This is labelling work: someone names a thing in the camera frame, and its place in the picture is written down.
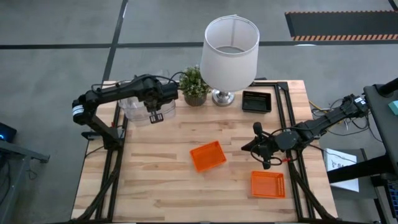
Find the white lampshade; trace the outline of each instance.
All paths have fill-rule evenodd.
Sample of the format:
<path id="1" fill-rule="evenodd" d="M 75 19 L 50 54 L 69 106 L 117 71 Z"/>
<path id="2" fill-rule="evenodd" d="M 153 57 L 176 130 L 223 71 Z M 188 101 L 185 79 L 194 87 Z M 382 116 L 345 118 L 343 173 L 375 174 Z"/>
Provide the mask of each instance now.
<path id="1" fill-rule="evenodd" d="M 256 77 L 260 32 L 237 15 L 211 22 L 205 31 L 200 62 L 203 80 L 222 92 L 248 87 Z"/>

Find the concrete floor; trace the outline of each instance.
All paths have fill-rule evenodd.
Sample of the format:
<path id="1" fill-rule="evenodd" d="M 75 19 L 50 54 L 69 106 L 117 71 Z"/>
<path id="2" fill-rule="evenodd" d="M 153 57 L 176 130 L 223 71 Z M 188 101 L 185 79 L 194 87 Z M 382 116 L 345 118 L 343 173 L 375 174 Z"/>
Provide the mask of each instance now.
<path id="1" fill-rule="evenodd" d="M 122 0 L 2 0 L 0 45 L 110 43 Z M 119 42 L 202 41 L 213 19 L 238 14 L 257 24 L 261 40 L 290 40 L 286 11 L 391 10 L 387 0 L 130 0 Z M 102 80 L 109 49 L 0 50 L 0 121 L 18 129 L 17 143 L 51 155 L 32 162 L 39 177 L 28 180 L 13 223 L 50 223 L 70 218 L 87 141 L 72 121 L 71 103 Z M 118 49 L 110 80 L 159 70 L 177 72 L 199 63 L 201 48 Z M 396 75 L 398 45 L 261 47 L 258 77 L 305 80 L 308 97 L 326 107 L 365 85 Z M 344 127 L 335 132 L 344 133 Z M 384 154 L 369 132 L 325 135 L 323 147 L 365 148 Z M 377 220 L 373 201 L 336 200 L 344 220 Z"/>

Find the orange plastic tray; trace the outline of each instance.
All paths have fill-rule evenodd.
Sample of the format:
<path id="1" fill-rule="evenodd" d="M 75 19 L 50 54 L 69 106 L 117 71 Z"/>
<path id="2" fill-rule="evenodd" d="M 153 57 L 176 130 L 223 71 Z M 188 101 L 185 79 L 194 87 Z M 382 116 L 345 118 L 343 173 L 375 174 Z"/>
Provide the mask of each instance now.
<path id="1" fill-rule="evenodd" d="M 285 198 L 284 174 L 252 171 L 251 193 L 255 197 Z"/>
<path id="2" fill-rule="evenodd" d="M 226 159 L 218 141 L 205 144 L 190 151 L 193 164 L 198 172 L 223 164 Z"/>

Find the silver lamp base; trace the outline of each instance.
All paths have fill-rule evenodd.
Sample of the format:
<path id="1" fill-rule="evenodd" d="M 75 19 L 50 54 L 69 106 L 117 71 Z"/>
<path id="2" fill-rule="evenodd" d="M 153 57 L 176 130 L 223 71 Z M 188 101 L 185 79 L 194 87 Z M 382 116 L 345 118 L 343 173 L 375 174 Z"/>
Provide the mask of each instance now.
<path id="1" fill-rule="evenodd" d="M 217 106 L 228 106 L 235 99 L 235 93 L 231 93 L 231 92 L 222 92 L 219 90 L 213 90 L 211 92 L 211 94 L 213 95 L 213 97 L 212 97 L 213 102 Z"/>

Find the wooden table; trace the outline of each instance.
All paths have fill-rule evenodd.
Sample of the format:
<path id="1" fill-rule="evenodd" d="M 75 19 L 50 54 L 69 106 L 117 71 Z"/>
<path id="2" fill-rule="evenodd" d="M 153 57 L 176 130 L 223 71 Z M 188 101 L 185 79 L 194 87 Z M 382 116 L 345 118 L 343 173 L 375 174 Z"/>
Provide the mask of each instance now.
<path id="1" fill-rule="evenodd" d="M 312 119 L 304 82 L 295 80 L 288 83 L 296 122 Z M 271 93 L 272 112 L 244 113 L 241 92 L 236 93 L 231 106 L 224 108 L 214 105 L 211 95 L 203 106 L 190 107 L 180 94 L 176 101 L 177 115 L 173 119 L 140 128 L 129 123 L 113 221 L 297 221 L 286 163 L 272 166 L 269 170 L 284 173 L 285 199 L 251 196 L 251 171 L 262 170 L 262 165 L 249 152 L 241 151 L 241 146 L 254 138 L 254 122 L 260 121 L 263 129 L 270 133 L 280 128 L 280 120 L 273 88 L 249 87 L 248 90 Z M 97 116 L 110 125 L 115 106 L 116 102 L 101 105 Z M 227 162 L 207 172 L 197 173 L 189 151 L 215 140 L 220 142 Z M 90 142 L 88 152 L 101 145 L 102 140 Z M 100 150 L 86 158 L 72 218 L 82 214 L 98 193 L 105 157 L 105 150 Z M 303 158 L 312 192 L 336 217 L 321 152 L 309 147 L 304 150 Z M 105 212 L 108 211 L 109 194 L 110 190 L 104 204 Z M 300 197 L 304 214 L 307 214 L 302 191 Z"/>

